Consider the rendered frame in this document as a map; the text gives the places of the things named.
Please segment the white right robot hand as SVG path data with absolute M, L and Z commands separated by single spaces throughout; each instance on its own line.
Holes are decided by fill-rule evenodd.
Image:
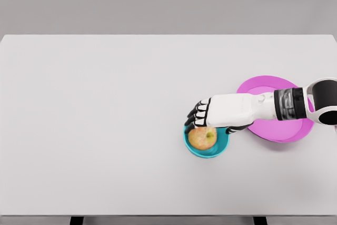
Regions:
M 244 130 L 255 121 L 251 94 L 222 94 L 200 100 L 187 115 L 185 134 L 201 127 L 226 128 L 226 134 Z

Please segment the yellow-red apple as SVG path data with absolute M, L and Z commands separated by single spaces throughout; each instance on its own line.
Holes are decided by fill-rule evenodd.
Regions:
M 190 145 L 201 151 L 212 148 L 217 141 L 217 131 L 213 127 L 200 127 L 191 130 L 188 135 Z

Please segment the blue bowl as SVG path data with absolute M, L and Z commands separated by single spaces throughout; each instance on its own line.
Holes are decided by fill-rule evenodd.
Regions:
M 186 129 L 186 126 L 184 127 L 184 130 L 183 130 L 183 138 L 184 138 L 185 145 L 192 154 L 194 154 L 195 156 L 199 158 L 204 158 L 204 159 L 214 158 L 222 154 L 226 150 L 229 144 L 229 135 L 226 133 L 227 128 L 216 128 L 216 132 L 217 132 L 216 143 L 210 149 L 198 150 L 192 147 L 192 145 L 189 143 L 188 135 L 185 134 L 185 129 Z

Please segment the pink plate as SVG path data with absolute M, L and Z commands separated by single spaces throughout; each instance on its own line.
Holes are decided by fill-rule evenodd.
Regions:
M 292 82 L 269 75 L 252 77 L 244 81 L 238 93 L 261 94 L 274 90 L 296 87 Z M 306 137 L 313 129 L 314 122 L 309 119 L 279 121 L 256 120 L 248 129 L 255 135 L 278 143 L 290 143 Z

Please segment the white table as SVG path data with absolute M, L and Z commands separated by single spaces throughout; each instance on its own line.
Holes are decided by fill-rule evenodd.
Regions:
M 183 140 L 201 99 L 247 79 L 337 77 L 331 35 L 6 35 L 0 223 L 18 219 L 337 215 L 337 133 L 249 130 L 219 156 Z

